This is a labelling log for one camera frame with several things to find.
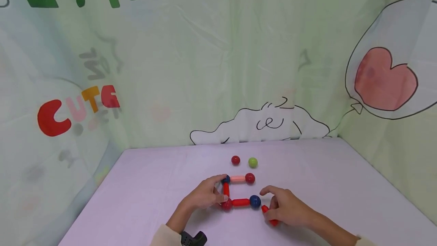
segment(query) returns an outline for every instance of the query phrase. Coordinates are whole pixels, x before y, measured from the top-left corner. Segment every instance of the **red heart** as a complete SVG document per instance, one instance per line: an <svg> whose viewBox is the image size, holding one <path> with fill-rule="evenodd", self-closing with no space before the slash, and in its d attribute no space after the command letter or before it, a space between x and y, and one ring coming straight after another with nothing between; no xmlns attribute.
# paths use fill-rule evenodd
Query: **red heart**
<svg viewBox="0 0 437 246"><path fill-rule="evenodd" d="M417 89L417 76L407 64L391 67L389 50L374 47L362 59L355 77L355 90L369 107L395 111Z"/></svg>

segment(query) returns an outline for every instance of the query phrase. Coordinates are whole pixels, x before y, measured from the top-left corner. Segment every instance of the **magnetic building toy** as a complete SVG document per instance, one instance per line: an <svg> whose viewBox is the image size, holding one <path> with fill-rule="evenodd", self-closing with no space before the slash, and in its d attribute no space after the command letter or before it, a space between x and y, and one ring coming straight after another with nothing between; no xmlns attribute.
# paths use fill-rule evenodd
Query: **magnetic building toy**
<svg viewBox="0 0 437 246"><path fill-rule="evenodd" d="M229 199L224 203L221 203L221 207L225 211L229 211L232 207L249 207L251 206L253 209L258 209L261 206L261 198L256 195L251 196L250 198L245 199L231 199L229 185L230 183L244 183L246 182L248 185L252 185L255 182L255 175L252 173L248 173L245 176L226 176L222 180L223 185L223 194L227 195ZM268 207L263 205L262 212L265 213L268 211ZM278 221L271 220L270 224L273 226L278 225Z"/></svg>

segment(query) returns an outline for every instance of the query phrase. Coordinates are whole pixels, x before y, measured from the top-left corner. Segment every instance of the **wrist strap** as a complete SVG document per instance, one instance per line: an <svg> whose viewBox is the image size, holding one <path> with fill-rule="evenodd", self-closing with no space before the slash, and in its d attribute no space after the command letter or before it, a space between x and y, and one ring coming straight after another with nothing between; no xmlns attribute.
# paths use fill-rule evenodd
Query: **wrist strap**
<svg viewBox="0 0 437 246"><path fill-rule="evenodd" d="M198 232L195 237L185 231L181 233L181 244L183 246L204 246L206 241L207 238L203 232Z"/></svg>

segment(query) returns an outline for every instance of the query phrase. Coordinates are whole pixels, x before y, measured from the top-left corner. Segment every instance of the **green ball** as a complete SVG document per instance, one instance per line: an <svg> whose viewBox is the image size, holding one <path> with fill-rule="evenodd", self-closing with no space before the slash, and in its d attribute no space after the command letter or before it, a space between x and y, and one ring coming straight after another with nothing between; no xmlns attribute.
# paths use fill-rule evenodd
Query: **green ball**
<svg viewBox="0 0 437 246"><path fill-rule="evenodd" d="M248 165L250 168L256 168L256 166L258 166L258 160L252 157L248 160Z"/></svg>

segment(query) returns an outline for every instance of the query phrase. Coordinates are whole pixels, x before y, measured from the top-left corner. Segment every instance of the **blue ball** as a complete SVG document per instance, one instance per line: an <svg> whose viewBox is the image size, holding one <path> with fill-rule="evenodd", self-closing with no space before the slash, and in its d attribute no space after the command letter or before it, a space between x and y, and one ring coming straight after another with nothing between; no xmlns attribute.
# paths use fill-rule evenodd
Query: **blue ball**
<svg viewBox="0 0 437 246"><path fill-rule="evenodd" d="M226 177L222 180L222 185L224 183L230 183L231 182L231 177L229 177L228 175L226 175Z"/></svg>
<svg viewBox="0 0 437 246"><path fill-rule="evenodd" d="M261 206L261 199L256 196L253 195L250 197L250 206L252 206L253 209L259 208Z"/></svg>

